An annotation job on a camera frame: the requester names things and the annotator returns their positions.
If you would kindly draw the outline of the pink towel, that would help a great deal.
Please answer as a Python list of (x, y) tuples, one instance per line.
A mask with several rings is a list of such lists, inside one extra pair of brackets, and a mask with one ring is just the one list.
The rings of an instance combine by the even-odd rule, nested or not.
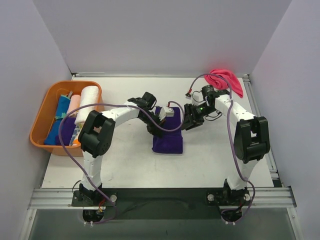
[(240, 81), (231, 70), (216, 68), (210, 71), (210, 75), (205, 75), (204, 79), (218, 90), (226, 90), (231, 86), (232, 92), (237, 94), (240, 98), (243, 98), (244, 96)]

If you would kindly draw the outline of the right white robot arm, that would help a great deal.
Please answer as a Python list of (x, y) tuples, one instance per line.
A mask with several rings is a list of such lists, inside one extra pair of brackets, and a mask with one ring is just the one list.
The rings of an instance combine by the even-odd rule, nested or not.
[(182, 130), (191, 130), (203, 125), (205, 117), (213, 112), (226, 117), (227, 130), (235, 127), (235, 133), (228, 134), (235, 172), (224, 181), (223, 187), (213, 193), (219, 205), (244, 205), (252, 197), (248, 191), (249, 178), (258, 162), (270, 151), (268, 120), (257, 117), (232, 100), (228, 90), (215, 90), (212, 85), (201, 89), (202, 102), (199, 105), (184, 105)]

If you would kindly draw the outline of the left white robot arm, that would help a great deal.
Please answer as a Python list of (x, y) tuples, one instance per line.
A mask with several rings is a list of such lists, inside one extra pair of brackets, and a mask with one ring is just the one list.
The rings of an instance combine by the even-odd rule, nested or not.
[(162, 126), (159, 114), (152, 112), (157, 99), (149, 92), (142, 97), (130, 98), (124, 107), (98, 112), (92, 110), (78, 136), (78, 141), (83, 153), (83, 168), (85, 173), (79, 185), (79, 193), (83, 200), (90, 206), (97, 205), (102, 199), (101, 168), (103, 155), (111, 147), (114, 130), (116, 127), (132, 119), (139, 119), (146, 124), (147, 131), (156, 137), (161, 137), (163, 132), (156, 127)]

